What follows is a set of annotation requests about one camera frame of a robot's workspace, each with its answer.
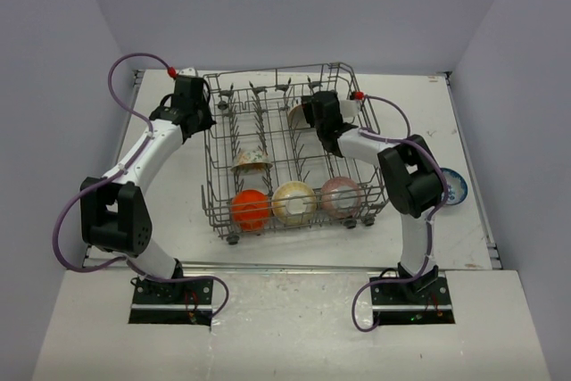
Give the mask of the grey wire dish rack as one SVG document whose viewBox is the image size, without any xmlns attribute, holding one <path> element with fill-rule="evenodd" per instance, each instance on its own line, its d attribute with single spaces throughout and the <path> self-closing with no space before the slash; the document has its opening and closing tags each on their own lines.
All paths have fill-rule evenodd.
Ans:
<svg viewBox="0 0 571 381">
<path fill-rule="evenodd" d="M 295 228 L 318 228 L 340 224 L 345 228 L 374 225 L 388 204 L 379 170 L 364 162 L 327 153 L 314 128 L 291 130 L 290 109 L 302 103 L 303 95 L 335 91 L 348 99 L 360 86 L 352 66 L 325 62 L 260 70 L 207 71 L 203 75 L 211 89 L 211 112 L 217 122 L 204 137 L 206 182 L 202 205 L 218 236 L 236 244 L 246 232 L 231 218 L 233 198 L 246 189 L 257 189 L 267 197 L 284 183 L 301 181 L 318 194 L 331 178 L 354 180 L 362 192 L 354 218 L 333 219 L 318 208 L 308 224 Z M 260 148 L 273 166 L 262 172 L 233 173 L 233 160 L 240 149 Z"/>
</svg>

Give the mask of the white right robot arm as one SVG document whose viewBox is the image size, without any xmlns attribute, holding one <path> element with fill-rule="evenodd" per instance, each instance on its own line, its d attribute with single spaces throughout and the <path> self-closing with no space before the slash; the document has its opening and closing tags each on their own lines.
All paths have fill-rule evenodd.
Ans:
<svg viewBox="0 0 571 381">
<path fill-rule="evenodd" d="M 387 282 L 391 287 L 398 285 L 405 302 L 420 302 L 438 276 L 434 220 L 447 196 L 445 177 L 426 141 L 420 135 L 382 137 L 370 128 L 345 121 L 341 101 L 334 91 L 303 97 L 302 109 L 327 153 L 356 159 L 380 170 L 389 201 L 401 215 L 398 275 Z"/>
</svg>

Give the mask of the blue patterned bowl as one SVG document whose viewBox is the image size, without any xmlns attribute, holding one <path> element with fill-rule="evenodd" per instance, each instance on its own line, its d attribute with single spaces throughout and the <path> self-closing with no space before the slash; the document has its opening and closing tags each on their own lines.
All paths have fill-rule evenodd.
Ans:
<svg viewBox="0 0 571 381">
<path fill-rule="evenodd" d="M 448 197 L 445 204 L 455 206 L 463 203 L 468 197 L 467 181 L 456 170 L 441 167 L 441 171 L 448 186 Z"/>
</svg>

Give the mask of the beige white bowl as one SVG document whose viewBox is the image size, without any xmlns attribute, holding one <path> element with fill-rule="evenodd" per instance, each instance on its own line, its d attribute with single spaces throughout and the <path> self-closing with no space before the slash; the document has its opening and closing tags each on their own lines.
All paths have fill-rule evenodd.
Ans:
<svg viewBox="0 0 571 381">
<path fill-rule="evenodd" d="M 291 130 L 300 130 L 309 126 L 301 104 L 297 104 L 290 109 L 287 114 L 287 123 Z"/>
</svg>

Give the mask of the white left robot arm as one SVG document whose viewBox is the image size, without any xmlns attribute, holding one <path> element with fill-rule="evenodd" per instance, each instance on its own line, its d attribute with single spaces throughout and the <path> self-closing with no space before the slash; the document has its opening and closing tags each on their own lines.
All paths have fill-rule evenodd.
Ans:
<svg viewBox="0 0 571 381">
<path fill-rule="evenodd" d="M 81 235 L 86 244 L 118 254 L 139 274 L 152 278 L 166 303 L 186 291 L 178 260 L 153 239 L 145 193 L 161 167 L 191 136 L 210 129 L 211 90 L 203 78 L 179 75 L 174 90 L 151 113 L 151 128 L 102 178 L 80 187 Z"/>
</svg>

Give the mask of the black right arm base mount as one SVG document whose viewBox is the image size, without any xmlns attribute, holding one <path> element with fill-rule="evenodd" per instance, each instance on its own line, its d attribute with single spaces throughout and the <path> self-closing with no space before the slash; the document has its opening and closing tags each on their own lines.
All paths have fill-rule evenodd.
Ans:
<svg viewBox="0 0 571 381">
<path fill-rule="evenodd" d="M 456 323 L 447 278 L 436 280 L 420 291 L 409 285 L 371 286 L 373 321 L 379 326 L 452 325 Z"/>
</svg>

